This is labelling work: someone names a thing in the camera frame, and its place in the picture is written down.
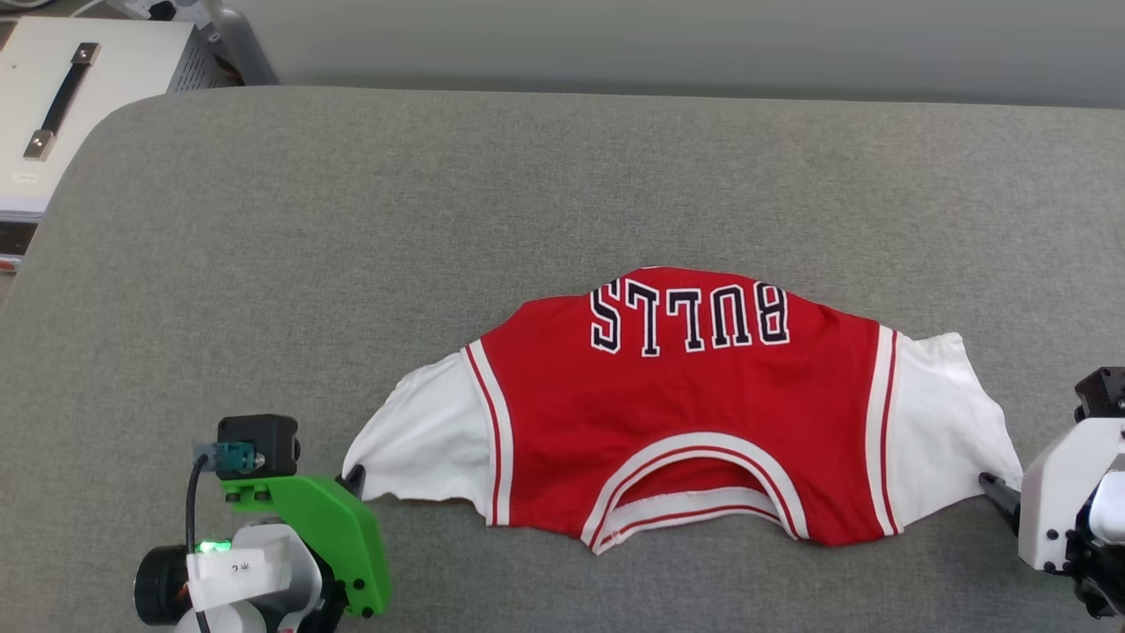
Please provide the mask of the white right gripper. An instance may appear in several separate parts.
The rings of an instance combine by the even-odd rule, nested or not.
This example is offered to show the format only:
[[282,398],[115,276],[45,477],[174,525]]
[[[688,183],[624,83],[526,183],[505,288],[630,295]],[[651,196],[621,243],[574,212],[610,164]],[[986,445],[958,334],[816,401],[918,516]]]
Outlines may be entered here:
[[1022,492],[1004,478],[979,474],[982,492],[1018,536],[1018,557],[1045,571],[1060,570],[1066,533],[1077,530],[1078,514],[1122,454],[1122,419],[1078,422],[1053,440],[1026,469]]

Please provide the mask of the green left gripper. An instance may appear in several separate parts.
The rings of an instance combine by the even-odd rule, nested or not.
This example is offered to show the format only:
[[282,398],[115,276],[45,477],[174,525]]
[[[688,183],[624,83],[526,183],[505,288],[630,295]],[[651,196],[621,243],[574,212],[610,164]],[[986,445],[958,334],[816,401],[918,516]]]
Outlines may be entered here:
[[348,615],[371,618],[385,613],[392,580],[381,530],[363,499],[366,470],[353,465],[341,476],[286,476],[222,480],[240,513],[274,513],[345,584]]

